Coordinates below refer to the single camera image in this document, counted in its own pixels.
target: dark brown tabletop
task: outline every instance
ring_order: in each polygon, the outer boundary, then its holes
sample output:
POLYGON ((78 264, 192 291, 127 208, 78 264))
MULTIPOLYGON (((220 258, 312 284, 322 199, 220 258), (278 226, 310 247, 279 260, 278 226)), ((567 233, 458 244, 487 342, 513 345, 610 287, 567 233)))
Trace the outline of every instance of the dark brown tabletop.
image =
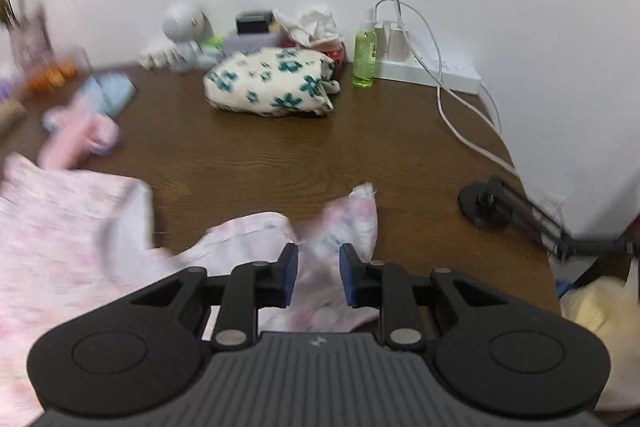
MULTIPOLYGON (((124 139, 110 155, 92 156, 82 166, 151 186, 157 246, 178 253, 209 227, 265 210, 296 225, 371 182, 379 220, 374 258, 423 275, 435 267, 465 271, 558 311, 545 251, 511 227, 477 230, 460 215, 456 198, 463 185, 504 173, 449 132, 435 89, 389 80, 356 89, 345 74, 332 115, 262 118, 213 109, 201 73, 127 71, 138 93, 116 119, 124 139)), ((0 140, 0 158, 16 151, 35 161, 48 136, 43 112, 66 103, 78 85, 28 101, 27 120, 0 140)), ((476 115, 444 97, 463 134, 508 157, 476 115)))

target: white logo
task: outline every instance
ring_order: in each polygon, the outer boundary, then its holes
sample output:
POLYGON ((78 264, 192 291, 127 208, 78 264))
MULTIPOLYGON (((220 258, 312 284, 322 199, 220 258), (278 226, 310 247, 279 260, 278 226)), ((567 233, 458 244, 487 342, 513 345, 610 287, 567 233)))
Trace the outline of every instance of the white logo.
POLYGON ((324 337, 316 337, 311 342, 309 342, 309 344, 311 344, 314 347, 321 347, 321 346, 324 346, 324 344, 326 343, 327 343, 327 339, 324 337))

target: green liquid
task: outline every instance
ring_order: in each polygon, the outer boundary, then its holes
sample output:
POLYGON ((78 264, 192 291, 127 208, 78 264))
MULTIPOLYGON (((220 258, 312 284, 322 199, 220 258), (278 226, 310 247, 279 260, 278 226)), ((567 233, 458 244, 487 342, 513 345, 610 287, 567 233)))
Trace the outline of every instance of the green liquid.
POLYGON ((360 30, 356 34, 356 46, 353 54, 353 85, 356 87, 371 87, 376 72, 376 41, 375 31, 360 30))

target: white pouch with green flowers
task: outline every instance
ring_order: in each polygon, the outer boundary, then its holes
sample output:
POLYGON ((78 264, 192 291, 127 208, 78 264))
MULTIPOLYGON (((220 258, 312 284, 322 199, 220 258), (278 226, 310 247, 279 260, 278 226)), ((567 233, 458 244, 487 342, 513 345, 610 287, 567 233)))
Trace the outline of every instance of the white pouch with green flowers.
POLYGON ((263 48, 235 53, 204 77, 204 89, 214 107, 263 116, 334 110, 328 94, 340 92, 332 80, 334 62, 313 50, 263 48))

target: white power strip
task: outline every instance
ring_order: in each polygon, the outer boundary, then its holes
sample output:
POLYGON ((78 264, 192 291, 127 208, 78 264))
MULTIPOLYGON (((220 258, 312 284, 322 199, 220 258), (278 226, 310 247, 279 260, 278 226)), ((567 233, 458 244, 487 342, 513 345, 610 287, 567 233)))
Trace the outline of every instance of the white power strip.
MULTIPOLYGON (((428 58, 421 58, 427 63, 431 73, 434 76, 438 76, 437 63, 428 58)), ((409 82, 411 84, 422 84, 423 86, 436 87, 438 85, 413 55, 410 55, 404 62, 394 62, 386 57, 381 58, 376 63, 376 77, 409 82)), ((480 92, 480 80, 480 75, 471 66, 450 67, 446 62, 442 63, 442 83, 453 91, 478 94, 480 92)))

